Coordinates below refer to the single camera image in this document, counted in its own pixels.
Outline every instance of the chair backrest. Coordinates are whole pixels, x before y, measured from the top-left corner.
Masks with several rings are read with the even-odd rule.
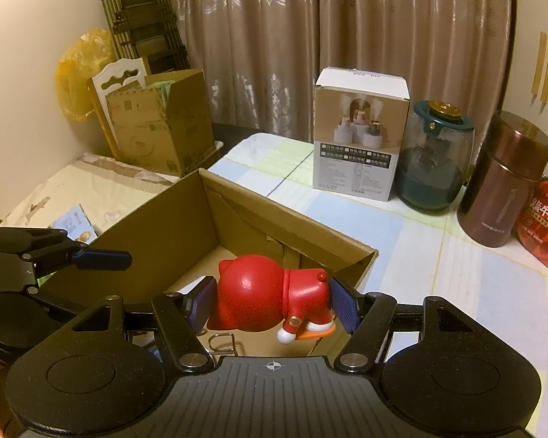
[[[96,76],[92,77],[94,81],[95,91],[98,95],[99,103],[102,111],[106,116],[107,124],[117,143],[113,125],[110,119],[110,113],[107,108],[106,97],[110,92],[119,89],[122,86],[137,80],[141,87],[145,87],[144,76],[146,75],[146,67],[142,58],[139,59],[120,59],[112,62],[103,68]]]

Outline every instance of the humidifier box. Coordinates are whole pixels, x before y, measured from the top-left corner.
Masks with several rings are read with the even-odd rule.
[[[323,69],[315,88],[313,187],[387,201],[409,105],[402,77]]]

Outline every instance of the ribbed gray surface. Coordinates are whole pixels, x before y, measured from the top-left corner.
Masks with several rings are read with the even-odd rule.
[[[272,370],[267,365],[277,362]],[[41,434],[25,431],[22,438]],[[322,357],[225,357],[176,382],[147,417],[110,438],[428,438],[396,417],[370,382],[331,371]],[[528,437],[525,432],[508,435]]]

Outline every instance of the transparent container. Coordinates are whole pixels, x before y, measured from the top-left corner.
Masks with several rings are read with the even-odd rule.
[[[474,127],[453,105],[423,100],[406,124],[395,188],[414,208],[446,209],[463,185],[471,160]]]

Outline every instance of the teal lid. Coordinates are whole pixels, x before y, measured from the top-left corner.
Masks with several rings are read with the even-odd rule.
[[[424,119],[424,132],[437,137],[443,128],[472,132],[475,127],[467,115],[447,102],[421,100],[414,104],[414,112]]]

